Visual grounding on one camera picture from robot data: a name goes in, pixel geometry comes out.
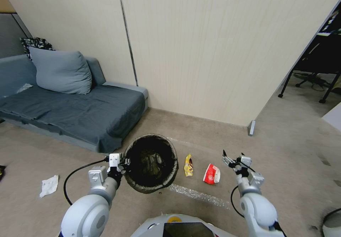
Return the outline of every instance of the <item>gray sofa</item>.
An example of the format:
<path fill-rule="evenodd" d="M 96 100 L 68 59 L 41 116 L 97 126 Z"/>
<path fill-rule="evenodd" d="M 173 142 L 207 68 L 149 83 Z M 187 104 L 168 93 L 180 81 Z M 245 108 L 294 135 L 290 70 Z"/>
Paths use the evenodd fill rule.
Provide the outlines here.
<path fill-rule="evenodd" d="M 93 84 L 80 95 L 37 86 L 36 68 L 26 55 L 0 59 L 0 118 L 95 152 L 119 148 L 148 108 L 148 91 L 106 82 L 97 59 L 86 60 Z M 25 84 L 32 87 L 21 91 Z"/>

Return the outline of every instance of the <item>sofa cushion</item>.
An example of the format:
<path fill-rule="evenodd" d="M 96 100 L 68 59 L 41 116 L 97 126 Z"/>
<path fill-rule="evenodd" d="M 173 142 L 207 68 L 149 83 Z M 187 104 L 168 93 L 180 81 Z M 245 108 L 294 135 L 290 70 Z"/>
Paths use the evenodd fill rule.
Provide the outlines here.
<path fill-rule="evenodd" d="M 33 86 L 0 99 L 0 118 L 70 136 L 111 153 L 141 118 L 145 99 L 141 92 L 95 86 L 86 95 L 64 94 Z"/>
<path fill-rule="evenodd" d="M 37 68 L 38 86 L 67 94 L 90 92 L 91 72 L 80 52 L 50 51 L 33 47 L 29 50 Z"/>

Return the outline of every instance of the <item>white tissue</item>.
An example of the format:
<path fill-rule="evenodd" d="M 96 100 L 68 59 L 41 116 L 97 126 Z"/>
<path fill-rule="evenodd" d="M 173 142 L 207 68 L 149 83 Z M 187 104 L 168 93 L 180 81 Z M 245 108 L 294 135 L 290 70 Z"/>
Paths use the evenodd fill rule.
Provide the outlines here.
<path fill-rule="evenodd" d="M 53 177 L 42 181 L 42 192 L 39 194 L 40 198 L 45 195 L 54 193 L 57 190 L 59 175 L 54 175 Z"/>
<path fill-rule="evenodd" d="M 20 92 L 23 92 L 24 90 L 27 90 L 28 88 L 33 87 L 31 84 L 24 84 L 18 91 L 17 94 Z"/>

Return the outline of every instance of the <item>patterned pillow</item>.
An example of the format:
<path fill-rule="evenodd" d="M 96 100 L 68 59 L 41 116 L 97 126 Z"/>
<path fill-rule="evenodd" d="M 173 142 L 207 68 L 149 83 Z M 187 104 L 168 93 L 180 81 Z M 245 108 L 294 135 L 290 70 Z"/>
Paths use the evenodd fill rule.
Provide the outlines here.
<path fill-rule="evenodd" d="M 21 38 L 20 41 L 21 41 L 22 46 L 24 47 L 25 54 L 31 61 L 32 61 L 32 58 L 29 52 L 29 47 L 34 47 L 38 49 L 46 49 L 46 50 L 55 50 L 52 48 L 51 43 L 48 43 L 47 40 L 39 38 L 39 37 Z"/>

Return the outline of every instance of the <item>black cable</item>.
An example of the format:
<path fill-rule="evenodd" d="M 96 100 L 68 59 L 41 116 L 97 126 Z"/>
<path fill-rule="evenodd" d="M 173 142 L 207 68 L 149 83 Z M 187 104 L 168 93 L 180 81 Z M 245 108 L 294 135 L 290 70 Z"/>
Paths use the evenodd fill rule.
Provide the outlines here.
<path fill-rule="evenodd" d="M 329 218 L 329 216 L 330 216 L 331 214 L 334 214 L 334 213 L 336 213 L 336 212 L 338 212 L 338 211 L 340 211 L 340 210 L 341 210 L 341 208 L 338 208 L 338 209 L 336 209 L 336 210 L 333 210 L 332 212 L 329 212 L 327 215 L 325 215 L 324 218 L 323 218 L 323 224 L 327 221 L 327 219 Z"/>
<path fill-rule="evenodd" d="M 321 91 L 321 92 L 324 91 L 323 86 L 319 85 L 319 86 L 322 88 L 322 90 L 317 90 L 317 89 L 314 88 L 314 85 L 315 85 L 315 83 L 312 84 L 312 89 L 313 89 L 313 90 L 315 90 L 315 91 Z"/>
<path fill-rule="evenodd" d="M 79 171 L 80 169 L 83 169 L 83 168 L 86 168 L 88 166 L 91 166 L 91 165 L 94 165 L 96 163 L 100 163 L 100 162 L 104 162 L 106 161 L 106 158 L 104 158 L 103 160 L 100 160 L 100 161 L 97 161 L 97 162 L 92 162 L 92 163 L 89 163 L 87 165 L 84 165 L 82 167 L 79 167 L 78 169 L 75 169 L 74 171 L 72 171 L 66 178 L 65 178 L 65 181 L 64 181 L 64 196 L 65 196 L 65 199 L 67 200 L 67 202 L 72 205 L 72 202 L 70 201 L 69 197 L 67 196 L 67 193 L 66 193 L 66 182 L 68 181 L 68 179 L 70 178 L 70 176 L 72 176 L 75 172 Z"/>
<path fill-rule="evenodd" d="M 237 209 L 236 209 L 236 207 L 234 206 L 234 204 L 233 204 L 233 200 L 232 200 L 232 197 L 233 197 L 233 193 L 234 193 L 234 191 L 236 190 L 238 188 L 238 186 L 236 186 L 235 188 L 233 188 L 233 190 L 232 190 L 232 192 L 231 192 L 231 204 L 232 204 L 232 207 L 234 208 L 234 210 L 238 213 L 238 215 L 239 216 L 241 216 L 241 217 L 244 217 Z"/>
<path fill-rule="evenodd" d="M 250 170 L 252 170 L 253 172 L 255 172 L 251 167 L 247 166 L 245 163 L 240 162 L 241 164 L 243 164 L 245 167 L 249 168 Z"/>
<path fill-rule="evenodd" d="M 284 233 L 283 229 L 281 228 L 280 224 L 277 221 L 274 223 L 273 227 L 275 228 L 275 230 L 281 231 L 283 233 L 284 237 L 287 237 L 286 234 Z"/>

